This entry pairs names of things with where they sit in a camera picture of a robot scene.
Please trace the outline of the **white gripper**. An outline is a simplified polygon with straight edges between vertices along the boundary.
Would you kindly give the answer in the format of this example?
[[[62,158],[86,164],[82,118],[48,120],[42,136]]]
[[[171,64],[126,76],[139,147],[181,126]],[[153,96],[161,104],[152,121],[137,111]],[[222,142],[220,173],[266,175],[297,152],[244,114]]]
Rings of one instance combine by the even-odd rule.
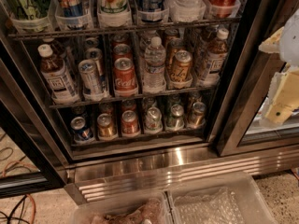
[[[299,66],[299,18],[290,17],[259,46],[264,53],[279,53],[280,59]],[[273,124],[283,124],[299,107],[299,74],[297,71],[275,73],[268,92],[263,117]]]

